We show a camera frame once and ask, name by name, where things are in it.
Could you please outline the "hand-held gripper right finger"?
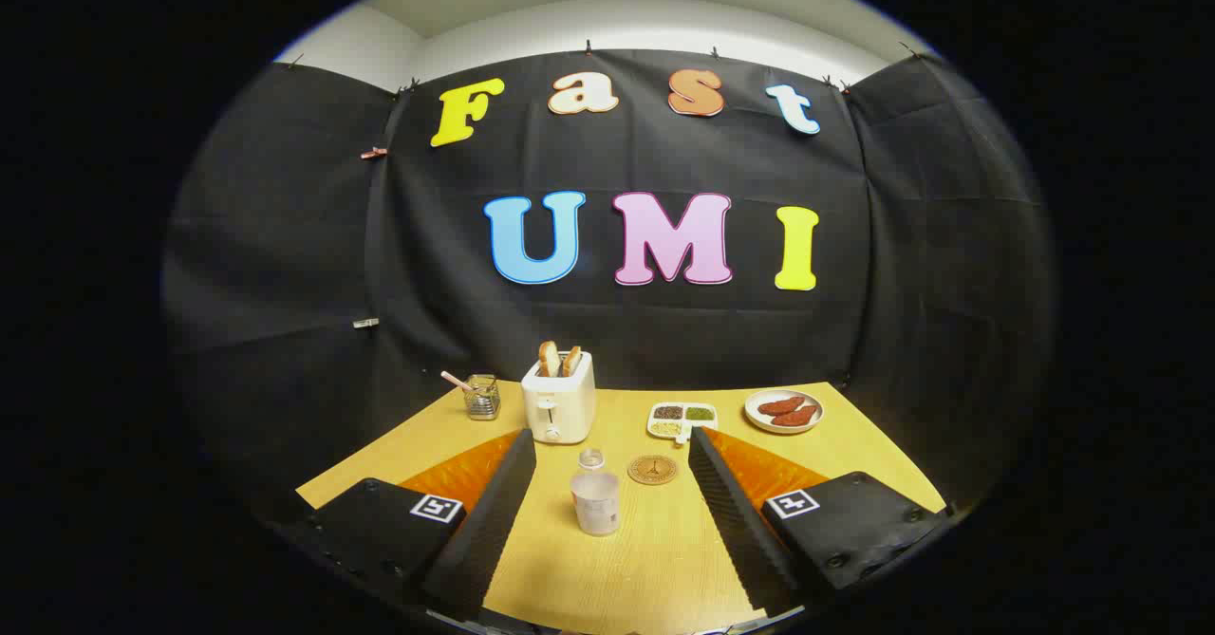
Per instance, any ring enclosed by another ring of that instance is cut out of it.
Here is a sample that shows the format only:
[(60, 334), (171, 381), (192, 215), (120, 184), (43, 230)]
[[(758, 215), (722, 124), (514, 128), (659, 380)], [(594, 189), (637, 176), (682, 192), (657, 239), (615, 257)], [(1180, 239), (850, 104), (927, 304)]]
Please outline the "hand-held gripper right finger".
[(949, 523), (876, 476), (825, 478), (717, 429), (693, 429), (686, 448), (750, 605), (772, 616), (866, 588)]

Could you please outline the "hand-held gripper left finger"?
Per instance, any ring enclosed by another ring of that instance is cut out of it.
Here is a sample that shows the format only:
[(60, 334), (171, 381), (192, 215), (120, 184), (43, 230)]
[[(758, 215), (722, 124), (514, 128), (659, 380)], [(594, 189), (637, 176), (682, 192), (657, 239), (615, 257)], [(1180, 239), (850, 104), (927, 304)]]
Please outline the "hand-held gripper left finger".
[(406, 482), (366, 476), (286, 539), (395, 610), (475, 620), (533, 474), (533, 432), (516, 429)]

